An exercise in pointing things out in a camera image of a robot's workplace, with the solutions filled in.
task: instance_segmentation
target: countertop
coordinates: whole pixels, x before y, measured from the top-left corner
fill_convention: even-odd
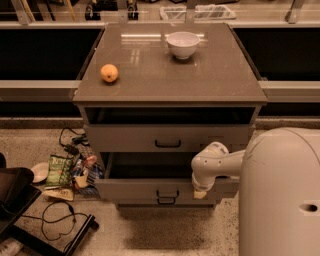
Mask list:
[[[189,31],[201,42],[188,60],[169,51],[166,35]],[[119,70],[113,83],[100,69]],[[266,97],[227,24],[108,24],[74,102],[263,104]]]

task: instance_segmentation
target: black chair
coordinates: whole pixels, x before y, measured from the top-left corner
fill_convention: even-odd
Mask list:
[[[2,153],[0,153],[0,168],[6,168],[6,167],[7,167],[6,158]]]

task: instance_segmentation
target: orange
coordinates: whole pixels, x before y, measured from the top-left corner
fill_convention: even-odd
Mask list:
[[[106,64],[101,68],[101,77],[106,82],[113,82],[118,78],[118,69],[112,64]]]

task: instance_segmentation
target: white robot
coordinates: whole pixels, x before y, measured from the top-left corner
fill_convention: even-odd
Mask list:
[[[192,169],[196,198],[240,177],[240,256],[320,255],[320,130],[273,129],[234,153],[213,142]]]

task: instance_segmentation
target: black cable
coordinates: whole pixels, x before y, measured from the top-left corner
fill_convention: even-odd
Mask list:
[[[51,206],[53,206],[53,205],[55,205],[55,204],[58,204],[58,203],[66,204],[66,205],[68,206],[68,209],[69,209],[69,211],[70,211],[71,214],[68,214],[68,215],[66,215],[66,216],[63,216],[63,217],[58,218],[58,219],[56,219],[56,220],[51,220],[51,221],[47,220],[47,219],[45,218],[46,212],[48,211],[48,209],[49,209]],[[87,216],[86,214],[84,214],[84,213],[75,213],[73,207],[72,207],[70,204],[68,204],[67,202],[65,202],[65,201],[57,201],[57,202],[53,202],[53,203],[49,204],[49,205],[44,209],[44,211],[42,212],[42,216],[41,216],[41,217],[35,217],[35,216],[30,216],[30,215],[22,215],[21,217],[30,218],[30,219],[35,219],[35,220],[40,220],[40,221],[41,221],[41,232],[42,232],[43,236],[44,236],[48,241],[56,241],[56,240],[59,240],[62,236],[69,235],[69,234],[72,232],[72,230],[74,229],[75,223],[77,222],[77,220],[76,220],[76,216],[77,216],[77,215],[85,216],[86,218],[88,218],[88,216]],[[49,238],[49,237],[45,234],[44,226],[45,226],[46,223],[47,223],[47,224],[55,224],[55,223],[58,223],[58,222],[60,222],[60,221],[62,221],[62,220],[65,220],[65,219],[67,219],[67,218],[70,218],[70,217],[73,217],[73,220],[72,220],[72,227],[71,227],[71,229],[70,229],[68,232],[66,232],[66,233],[59,233],[56,238]]]
[[[75,135],[78,135],[78,137],[76,138],[72,138],[72,143],[71,144],[63,144],[61,139],[62,139],[62,134],[65,130],[69,130],[72,133],[74,133]],[[72,155],[78,155],[79,154],[79,150],[76,147],[76,145],[81,144],[85,147],[89,146],[87,137],[85,135],[85,133],[77,133],[76,131],[74,131],[73,129],[69,128],[69,127],[65,127],[61,130],[60,136],[59,136],[59,144],[64,148],[65,151],[70,152],[70,154]]]
[[[8,215],[13,215],[13,216],[17,215],[16,213],[9,211],[9,210],[6,208],[6,206],[5,206],[5,204],[4,204],[3,202],[0,202],[0,206],[1,206],[1,209],[2,209],[6,214],[8,214]]]

